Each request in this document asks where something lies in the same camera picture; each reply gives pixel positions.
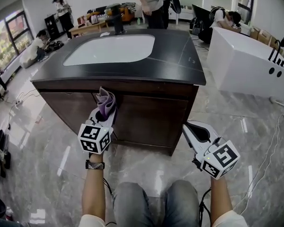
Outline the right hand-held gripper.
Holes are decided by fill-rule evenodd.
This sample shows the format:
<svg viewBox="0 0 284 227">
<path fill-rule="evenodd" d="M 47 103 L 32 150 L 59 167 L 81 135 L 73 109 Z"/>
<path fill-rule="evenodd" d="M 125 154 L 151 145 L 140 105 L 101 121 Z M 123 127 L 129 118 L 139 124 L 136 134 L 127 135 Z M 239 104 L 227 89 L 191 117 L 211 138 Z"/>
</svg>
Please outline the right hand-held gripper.
<svg viewBox="0 0 284 227">
<path fill-rule="evenodd" d="M 218 180 L 231 171 L 240 154 L 230 140 L 218 136 L 211 125 L 200 121 L 187 121 L 182 132 L 190 148 L 196 152 L 193 163 Z"/>
</svg>

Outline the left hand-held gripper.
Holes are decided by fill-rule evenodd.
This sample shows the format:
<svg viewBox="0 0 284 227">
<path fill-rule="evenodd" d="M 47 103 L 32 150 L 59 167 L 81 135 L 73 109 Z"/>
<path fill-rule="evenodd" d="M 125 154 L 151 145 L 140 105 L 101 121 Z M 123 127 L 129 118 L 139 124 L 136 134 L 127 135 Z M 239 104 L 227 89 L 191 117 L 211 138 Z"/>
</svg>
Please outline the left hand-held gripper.
<svg viewBox="0 0 284 227">
<path fill-rule="evenodd" d="M 80 127 L 78 141 L 83 151 L 101 155 L 112 142 L 113 125 L 117 107 L 111 109 L 108 118 L 103 122 L 103 115 L 95 108 L 89 118 Z"/>
</svg>

